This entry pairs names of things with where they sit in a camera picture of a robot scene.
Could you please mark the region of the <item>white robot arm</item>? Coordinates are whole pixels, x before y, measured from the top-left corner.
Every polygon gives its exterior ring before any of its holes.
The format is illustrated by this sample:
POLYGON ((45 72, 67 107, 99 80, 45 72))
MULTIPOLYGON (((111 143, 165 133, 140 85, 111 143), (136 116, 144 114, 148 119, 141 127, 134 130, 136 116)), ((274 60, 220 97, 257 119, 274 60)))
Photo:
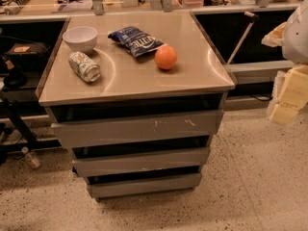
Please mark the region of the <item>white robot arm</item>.
POLYGON ((274 82, 269 119, 287 124, 308 103, 308 0, 288 18, 283 32, 283 56, 295 66, 279 71, 274 82))

